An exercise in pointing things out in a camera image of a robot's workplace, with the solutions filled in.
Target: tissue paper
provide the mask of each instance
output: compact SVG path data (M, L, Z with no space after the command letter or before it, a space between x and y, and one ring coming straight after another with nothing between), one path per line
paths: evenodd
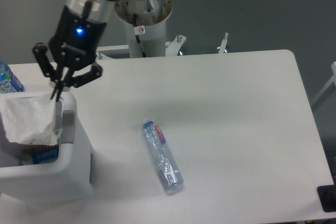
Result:
M55 99L50 94L31 98L8 98L0 104L0 113L10 142L34 145L56 145Z

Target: white bin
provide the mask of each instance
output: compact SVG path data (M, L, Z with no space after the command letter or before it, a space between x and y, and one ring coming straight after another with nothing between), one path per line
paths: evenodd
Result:
M0 102L41 94L2 94ZM56 104L56 122L63 129L58 159L50 164L20 166L22 150L32 146L9 142L0 119L0 192L25 202L72 200L93 193L94 150L77 117L76 99L69 92L63 92Z

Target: gray floor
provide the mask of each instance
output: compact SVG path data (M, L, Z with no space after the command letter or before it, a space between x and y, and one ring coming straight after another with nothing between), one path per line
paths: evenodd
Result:
M0 59L34 62L31 48L54 34L65 0L0 0ZM331 77L336 61L336 0L174 0L168 39L188 38L187 54L215 52L228 31L230 52L289 49L308 98ZM126 44L111 17L101 46ZM336 94L314 114L328 157L336 156Z

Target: black cable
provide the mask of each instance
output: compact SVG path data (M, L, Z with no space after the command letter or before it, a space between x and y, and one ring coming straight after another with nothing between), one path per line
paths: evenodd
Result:
M136 21L136 18L137 18L137 15L134 13L133 14L133 27L136 27L137 25L137 21ZM141 44L141 41L140 41L140 36L139 35L136 35L135 36L135 39L137 41L137 43L139 44L139 47L140 47L140 50L141 50L141 54L142 54L142 57L143 58L146 58L146 53L145 51L143 50L143 47L142 47L142 44Z

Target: blue bottle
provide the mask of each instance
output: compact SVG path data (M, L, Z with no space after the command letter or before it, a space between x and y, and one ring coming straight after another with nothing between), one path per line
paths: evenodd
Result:
M0 93L24 92L22 83L13 74L9 66L0 61Z
M173 194L182 186L184 179L162 131L157 123L145 121L141 133L165 191Z

